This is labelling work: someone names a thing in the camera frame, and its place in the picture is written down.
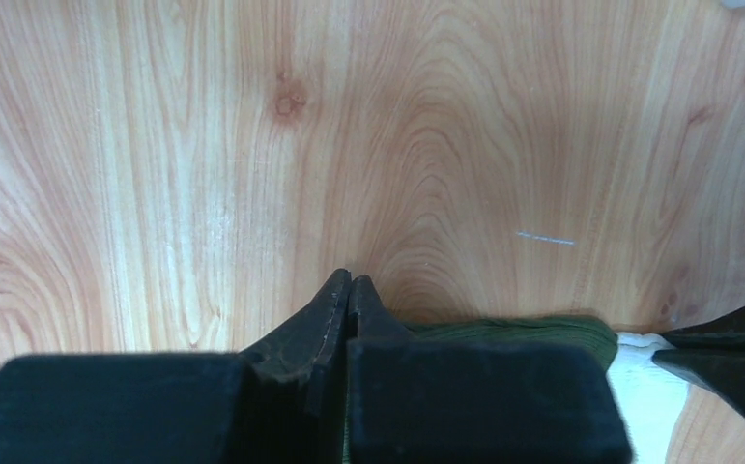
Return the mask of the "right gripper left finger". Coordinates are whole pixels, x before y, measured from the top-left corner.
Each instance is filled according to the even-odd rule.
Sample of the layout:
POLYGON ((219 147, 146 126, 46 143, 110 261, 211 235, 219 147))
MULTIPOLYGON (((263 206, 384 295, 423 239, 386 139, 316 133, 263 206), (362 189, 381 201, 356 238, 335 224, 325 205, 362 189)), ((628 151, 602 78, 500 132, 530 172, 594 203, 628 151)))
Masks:
POLYGON ((236 462, 342 462, 351 289, 350 272, 333 271, 308 304, 239 354, 236 462))

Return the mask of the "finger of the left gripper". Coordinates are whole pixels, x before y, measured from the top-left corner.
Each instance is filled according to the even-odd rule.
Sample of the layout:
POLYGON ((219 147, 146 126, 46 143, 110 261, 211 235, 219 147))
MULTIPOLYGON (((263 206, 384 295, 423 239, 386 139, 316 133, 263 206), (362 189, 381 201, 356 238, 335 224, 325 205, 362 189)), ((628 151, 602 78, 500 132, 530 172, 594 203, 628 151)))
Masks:
POLYGON ((745 419, 745 306, 661 337, 672 347, 654 353, 656 365, 716 394, 745 419))

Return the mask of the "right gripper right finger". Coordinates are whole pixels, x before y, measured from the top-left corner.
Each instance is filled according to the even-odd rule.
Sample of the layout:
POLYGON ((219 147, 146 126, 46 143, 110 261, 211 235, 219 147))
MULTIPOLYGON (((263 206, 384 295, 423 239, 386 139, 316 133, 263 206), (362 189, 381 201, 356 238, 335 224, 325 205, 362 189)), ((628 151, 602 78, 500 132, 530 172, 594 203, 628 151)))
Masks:
MULTIPOLYGON (((352 282, 347 306, 348 340, 382 338, 411 341, 414 334, 389 311, 369 275, 358 275, 352 282)), ((353 374, 351 356, 347 351, 347 381, 345 401, 345 463, 356 463, 351 455, 351 424, 353 409, 353 374)))

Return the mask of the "green underwear white waistband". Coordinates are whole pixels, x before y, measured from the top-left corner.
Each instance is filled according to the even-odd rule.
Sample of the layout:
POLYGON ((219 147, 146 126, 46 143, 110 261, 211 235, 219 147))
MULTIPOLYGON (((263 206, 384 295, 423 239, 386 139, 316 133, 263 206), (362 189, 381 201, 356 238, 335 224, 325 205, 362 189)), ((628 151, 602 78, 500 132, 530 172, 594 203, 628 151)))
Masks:
POLYGON ((663 463, 688 384, 656 366, 667 342, 599 319, 409 324, 360 340, 356 463, 663 463))

